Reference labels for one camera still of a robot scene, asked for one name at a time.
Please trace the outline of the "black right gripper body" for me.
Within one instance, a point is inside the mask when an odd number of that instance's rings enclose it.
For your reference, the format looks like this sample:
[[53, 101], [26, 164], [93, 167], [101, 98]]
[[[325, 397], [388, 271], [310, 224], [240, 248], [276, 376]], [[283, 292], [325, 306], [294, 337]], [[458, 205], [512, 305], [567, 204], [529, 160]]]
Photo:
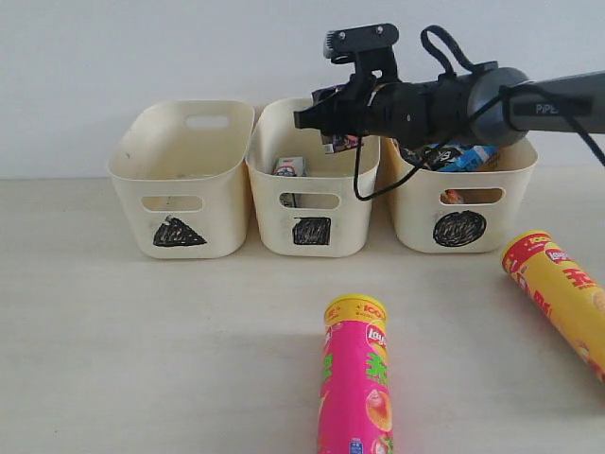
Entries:
[[378, 78], [374, 73], [353, 74], [335, 93], [331, 135], [378, 135], [395, 138], [402, 132], [397, 117], [399, 79]]

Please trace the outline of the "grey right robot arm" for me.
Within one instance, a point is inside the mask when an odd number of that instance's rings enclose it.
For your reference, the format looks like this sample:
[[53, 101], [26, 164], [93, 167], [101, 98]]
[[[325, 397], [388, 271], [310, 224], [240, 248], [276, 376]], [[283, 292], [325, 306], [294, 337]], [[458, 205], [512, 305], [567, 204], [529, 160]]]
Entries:
[[601, 72], [531, 81], [518, 69], [431, 82], [393, 82], [373, 93], [346, 84], [323, 91], [294, 113], [294, 125], [329, 135], [375, 135], [407, 148], [438, 143], [511, 146], [530, 131], [570, 132], [575, 120], [590, 133], [604, 131]]

